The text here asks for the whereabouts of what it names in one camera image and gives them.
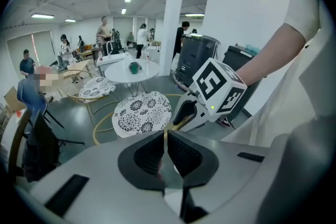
person in white shirt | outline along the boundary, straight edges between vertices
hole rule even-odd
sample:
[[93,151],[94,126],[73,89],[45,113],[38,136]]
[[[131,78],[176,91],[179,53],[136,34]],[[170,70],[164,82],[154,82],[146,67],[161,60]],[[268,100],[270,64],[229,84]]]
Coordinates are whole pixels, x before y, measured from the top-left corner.
[[69,65],[69,60],[72,58],[72,48],[66,35],[61,35],[61,44],[59,48],[59,55],[62,57],[63,66]]
[[335,44],[334,23],[323,0],[290,0],[283,25],[237,74],[251,85],[295,60],[265,105],[222,141],[270,147],[276,136],[335,114]]
[[137,59],[139,59],[141,56],[141,50],[143,46],[147,43],[147,38],[148,38],[148,33],[146,31],[146,24],[142,24],[138,31],[138,35],[136,37],[137,51],[138,51],[136,53]]

black machine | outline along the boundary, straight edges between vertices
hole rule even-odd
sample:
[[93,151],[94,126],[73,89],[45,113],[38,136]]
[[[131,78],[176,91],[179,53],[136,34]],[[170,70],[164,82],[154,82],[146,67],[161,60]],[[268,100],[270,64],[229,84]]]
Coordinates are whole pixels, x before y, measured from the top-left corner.
[[204,35],[183,35],[183,47],[176,69],[176,78],[189,87],[193,83],[193,75],[209,58],[217,59],[219,41]]
[[[234,71],[237,71],[244,64],[246,64],[249,60],[253,59],[254,55],[252,55],[246,48],[235,45],[229,46],[227,51],[225,52],[225,57],[223,63],[230,66]],[[239,114],[239,112],[244,108],[248,100],[251,98],[252,94],[256,91],[258,85],[261,80],[249,85],[247,87],[246,92],[243,97],[231,111],[231,113],[226,117],[228,121],[232,121]]]

patterned seat cushion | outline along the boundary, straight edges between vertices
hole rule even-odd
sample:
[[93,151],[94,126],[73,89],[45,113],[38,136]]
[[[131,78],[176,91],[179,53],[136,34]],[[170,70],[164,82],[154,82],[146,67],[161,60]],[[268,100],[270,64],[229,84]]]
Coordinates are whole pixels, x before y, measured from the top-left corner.
[[[82,98],[99,98],[104,95],[109,95],[116,88],[114,82],[107,78],[98,77],[89,80],[83,88],[80,89],[78,97]],[[82,100],[84,103],[89,103],[94,100]]]
[[118,103],[112,124],[119,136],[162,130],[170,121],[172,109],[163,94],[140,92]]

black slot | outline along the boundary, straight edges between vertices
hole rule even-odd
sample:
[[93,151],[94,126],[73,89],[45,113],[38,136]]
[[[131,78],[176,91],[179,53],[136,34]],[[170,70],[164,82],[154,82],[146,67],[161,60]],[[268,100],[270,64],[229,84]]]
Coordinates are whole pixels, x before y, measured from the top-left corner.
[[45,204],[46,208],[62,217],[88,180],[88,177],[73,175]]
[[244,158],[244,159],[249,159],[250,161],[258,162],[261,163],[264,160],[264,156],[252,154],[252,153],[247,153],[247,152],[240,152],[238,157]]

cardboard box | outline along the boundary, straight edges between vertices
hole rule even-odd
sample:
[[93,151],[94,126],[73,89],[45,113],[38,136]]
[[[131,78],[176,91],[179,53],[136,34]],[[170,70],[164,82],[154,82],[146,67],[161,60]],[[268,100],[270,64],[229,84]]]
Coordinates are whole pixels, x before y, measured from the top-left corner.
[[4,99],[6,100],[8,106],[14,111],[19,111],[26,108],[26,105],[19,100],[17,100],[17,91],[14,87],[5,94]]

